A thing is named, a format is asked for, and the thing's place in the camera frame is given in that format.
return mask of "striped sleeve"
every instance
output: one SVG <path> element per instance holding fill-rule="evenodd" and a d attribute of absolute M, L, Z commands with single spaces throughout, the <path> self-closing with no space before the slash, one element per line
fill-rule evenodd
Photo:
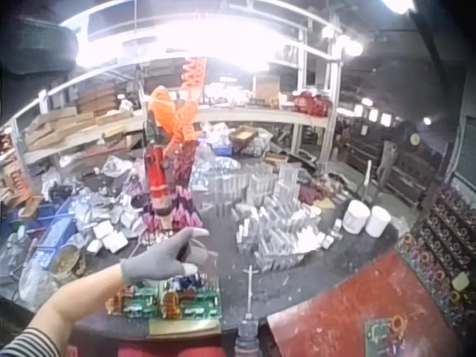
<path fill-rule="evenodd" d="M 53 341 L 39 329 L 28 328 L 0 351 L 0 357 L 60 357 Z"/>

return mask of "white container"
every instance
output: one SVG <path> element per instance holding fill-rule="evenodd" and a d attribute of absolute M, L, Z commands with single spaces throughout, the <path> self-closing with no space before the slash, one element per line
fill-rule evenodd
<path fill-rule="evenodd" d="M 365 231 L 374 238 L 379 238 L 385 227 L 392 220 L 392 216 L 382 207 L 374 206 L 372 207 L 372 212 L 370 218 L 365 226 Z"/>
<path fill-rule="evenodd" d="M 365 226 L 365 222 L 370 216 L 369 207 L 364 203 L 352 200 L 349 203 L 347 212 L 342 219 L 342 227 L 350 234 L 359 234 L 362 228 Z"/>

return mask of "dark ceiling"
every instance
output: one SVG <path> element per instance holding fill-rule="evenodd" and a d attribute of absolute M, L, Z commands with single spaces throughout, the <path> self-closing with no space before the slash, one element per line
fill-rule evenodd
<path fill-rule="evenodd" d="M 468 50 L 457 26 L 436 1 L 417 0 L 416 3 L 443 61 L 450 90 L 442 87 L 414 22 L 408 16 L 391 13 L 382 0 L 288 1 L 316 10 L 321 16 L 336 12 L 345 31 L 364 43 L 362 56 L 345 59 L 341 101 L 357 103 L 369 97 L 379 109 L 404 119 L 419 121 L 432 116 L 456 126 Z M 93 3 L 93 0 L 58 0 L 52 9 L 57 18 L 63 20 Z M 285 10 L 282 14 L 292 16 Z M 315 68 L 313 61 L 309 62 L 310 71 Z"/>

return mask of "screwdriver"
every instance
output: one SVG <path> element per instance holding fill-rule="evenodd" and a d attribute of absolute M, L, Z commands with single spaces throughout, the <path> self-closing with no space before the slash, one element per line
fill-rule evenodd
<path fill-rule="evenodd" d="M 260 340 L 258 339 L 258 320 L 251 314 L 251 283 L 253 281 L 253 267 L 249 266 L 248 272 L 248 308 L 245 318 L 238 326 L 238 337 L 235 341 L 236 357 L 261 357 Z"/>

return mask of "metal frame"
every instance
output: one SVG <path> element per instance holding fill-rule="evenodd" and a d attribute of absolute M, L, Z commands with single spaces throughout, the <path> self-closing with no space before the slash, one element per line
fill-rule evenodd
<path fill-rule="evenodd" d="M 87 26 L 88 26 L 88 23 L 89 23 L 89 16 L 91 14 L 100 12 L 100 11 L 105 10 L 107 8 L 114 7 L 116 5 L 123 4 L 123 3 L 129 2 L 129 1 L 131 1 L 131 0 L 112 0 L 112 1 L 108 1 L 104 4 L 100 4 L 98 6 L 92 7 L 90 9 L 88 9 L 87 11 L 79 13 L 76 16 L 73 16 L 70 19 L 65 20 L 61 25 L 66 26 L 68 28 L 71 28 L 72 30 L 76 30 L 76 31 L 79 30 L 79 33 L 82 33 L 84 35 L 85 33 L 87 33 L 86 31 L 87 31 Z M 321 57 L 329 63 L 328 66 L 327 66 L 326 78 L 329 78 L 329 89 L 330 89 L 330 93 L 331 93 L 330 100 L 333 102 L 334 105 L 331 109 L 331 113 L 329 115 L 329 120 L 327 122 L 328 123 L 327 124 L 327 130 L 325 131 L 325 134 L 324 134 L 323 148 L 322 148 L 322 151 L 321 151 L 321 160 L 322 161 L 328 161 L 329 156 L 330 156 L 330 151 L 332 150 L 332 138 L 333 138 L 333 135 L 334 135 L 335 121 L 336 121 L 336 118 L 337 118 L 336 109 L 338 107 L 338 95 L 339 95 L 340 81 L 341 81 L 341 51 L 338 49 L 338 47 L 336 45 L 337 36 L 340 33 L 342 33 L 342 30 L 340 29 L 339 19 L 336 15 L 333 15 L 332 16 L 332 21 L 329 22 L 326 19 L 323 19 L 323 18 L 321 18 L 320 16 L 318 16 L 314 13 L 310 13 L 307 10 L 301 9 L 299 7 L 296 7 L 296 6 L 292 5 L 292 4 L 285 3 L 284 1 L 281 1 L 281 0 L 254 0 L 254 1 L 262 2 L 262 3 L 266 3 L 266 4 L 272 4 L 274 6 L 281 7 L 285 10 L 288 10 L 290 12 L 299 14 L 299 15 L 307 18 L 307 27 L 305 27 L 303 25 L 294 23 L 294 22 L 292 22 L 288 19 L 283 19 L 283 18 L 280 18 L 280 17 L 272 15 L 272 14 L 268 14 L 268 13 L 264 13 L 262 11 L 255 10 L 253 8 L 253 2 L 252 1 L 250 1 L 248 3 L 247 7 L 240 7 L 240 6 L 234 5 L 234 4 L 228 5 L 228 7 L 232 10 L 241 10 L 245 13 L 250 13 L 250 14 L 253 14 L 253 15 L 256 15 L 256 16 L 260 16 L 264 19 L 272 20 L 274 22 L 278 22 L 278 23 L 283 24 L 283 25 L 288 25 L 290 27 L 294 27 L 294 28 L 297 28 L 299 30 L 298 40 L 293 40 L 293 39 L 290 39 L 290 38 L 286 38 L 286 44 L 287 45 L 294 46 L 298 49 L 298 65 L 297 65 L 297 67 L 298 67 L 299 75 L 298 75 L 297 82 L 298 82 L 298 88 L 299 89 L 304 88 L 305 85 L 306 85 L 306 69 L 307 69 L 307 60 L 306 59 L 307 59 L 307 54 L 308 53 L 313 54 L 317 57 Z M 140 22 L 141 21 L 146 21 L 147 19 L 138 19 L 138 21 L 140 21 Z M 319 23 L 323 26 L 330 26 L 331 28 L 334 29 L 334 34 L 335 35 L 334 35 L 334 38 L 329 40 L 329 50 L 328 50 L 327 53 L 324 52 L 324 51 L 321 51 L 317 48 L 313 48 L 312 46 L 309 46 L 308 43 L 307 43 L 308 31 L 312 30 L 313 22 L 317 22 L 317 23 Z M 121 26 L 124 26 L 124 24 L 128 25 L 128 22 L 125 22 L 123 24 L 118 24 L 118 25 L 112 26 L 110 28 L 119 28 Z M 101 32 L 104 32 L 106 30 L 110 30 L 110 28 L 99 30 L 97 33 L 101 33 Z M 13 130 L 13 135 L 14 135 L 13 136 L 13 139 L 14 139 L 13 141 L 16 142 L 16 140 L 18 139 L 19 134 L 20 134 L 18 132 L 18 126 L 17 126 L 16 120 L 21 115 L 26 113 L 28 110 L 33 108 L 35 105 L 40 105 L 40 112 L 41 113 L 48 112 L 48 97 L 51 96 L 51 95 L 57 94 L 57 93 L 63 91 L 64 89 L 66 89 L 70 86 L 73 86 L 73 85 L 75 85 L 77 83 L 80 83 L 84 80 L 87 80 L 89 78 L 96 77 L 99 74 L 103 74 L 107 71 L 113 71 L 116 68 L 120 68 L 120 67 L 123 67 L 123 66 L 126 66 L 126 65 L 139 65 L 143 62 L 147 62 L 147 61 L 150 61 L 150 60 L 172 59 L 172 58 L 180 58 L 180 57 L 195 57 L 195 56 L 200 57 L 200 56 L 203 56 L 203 55 L 204 54 L 200 54 L 200 53 L 197 53 L 195 51 L 194 52 L 187 51 L 187 52 L 179 53 L 179 54 L 177 54 L 177 53 L 164 54 L 160 58 L 150 58 L 150 59 L 137 59 L 136 58 L 136 59 L 131 59 L 128 62 L 118 63 L 118 64 L 115 64 L 115 65 L 110 65 L 110 66 L 107 66 L 107 67 L 102 67 L 102 68 L 92 70 L 88 73 L 82 74 L 82 75 L 68 81 L 67 83 L 63 83 L 62 85 L 57 86 L 56 88 L 51 89 L 50 91 L 44 90 L 39 94 L 37 99 L 33 100 L 31 103 L 26 105 L 23 109 L 18 111 L 11 118 L 11 120 L 14 122 L 14 125 L 12 125 L 12 127 L 15 128 Z M 299 149 L 299 146 L 300 146 L 300 140 L 301 140 L 301 133 L 302 133 L 302 126 L 299 125 L 299 124 L 295 124 L 295 129 L 293 130 L 293 142 L 292 142 L 292 152 L 294 152 L 294 153 L 298 152 L 298 149 Z M 20 164 L 21 164 L 21 168 L 24 170 L 25 176 L 27 176 L 28 179 L 29 179 L 28 171 L 26 170 L 26 167 L 25 167 L 23 161 L 21 161 Z"/>

